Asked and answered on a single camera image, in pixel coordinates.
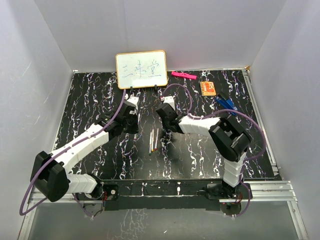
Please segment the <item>purple whiteboard pen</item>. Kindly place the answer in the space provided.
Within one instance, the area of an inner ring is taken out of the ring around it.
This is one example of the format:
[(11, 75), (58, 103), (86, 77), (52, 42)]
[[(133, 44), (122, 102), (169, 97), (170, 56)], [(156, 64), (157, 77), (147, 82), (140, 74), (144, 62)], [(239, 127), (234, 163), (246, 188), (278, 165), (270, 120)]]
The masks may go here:
[(138, 139), (140, 116), (141, 116), (141, 114), (138, 113), (138, 115), (137, 115), (137, 124), (136, 124), (137, 128), (136, 128), (136, 132), (135, 132), (134, 137), (133, 137), (134, 141), (136, 141)]

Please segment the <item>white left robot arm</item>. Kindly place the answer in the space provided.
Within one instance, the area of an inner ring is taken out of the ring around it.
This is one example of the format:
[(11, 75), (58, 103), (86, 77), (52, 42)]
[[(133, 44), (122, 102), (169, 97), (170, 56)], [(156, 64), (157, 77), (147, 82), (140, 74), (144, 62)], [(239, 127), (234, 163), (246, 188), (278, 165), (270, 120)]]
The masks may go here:
[(93, 200), (103, 195), (103, 183), (92, 174), (72, 174), (72, 168), (100, 146), (122, 133), (138, 133), (138, 105), (135, 96), (124, 100), (116, 117), (101, 117), (85, 132), (63, 147), (40, 152), (34, 161), (30, 182), (51, 202), (65, 194), (85, 194)]

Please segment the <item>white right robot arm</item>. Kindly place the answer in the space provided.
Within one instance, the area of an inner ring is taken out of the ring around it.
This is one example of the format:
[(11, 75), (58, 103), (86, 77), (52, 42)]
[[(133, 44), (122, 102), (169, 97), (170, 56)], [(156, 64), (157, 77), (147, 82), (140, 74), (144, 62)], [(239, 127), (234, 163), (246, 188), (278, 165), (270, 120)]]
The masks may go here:
[(161, 104), (156, 112), (165, 130), (212, 138), (224, 160), (224, 175), (221, 181), (223, 194), (230, 199), (240, 194), (242, 169), (252, 138), (233, 115), (196, 118), (178, 114), (168, 103)]

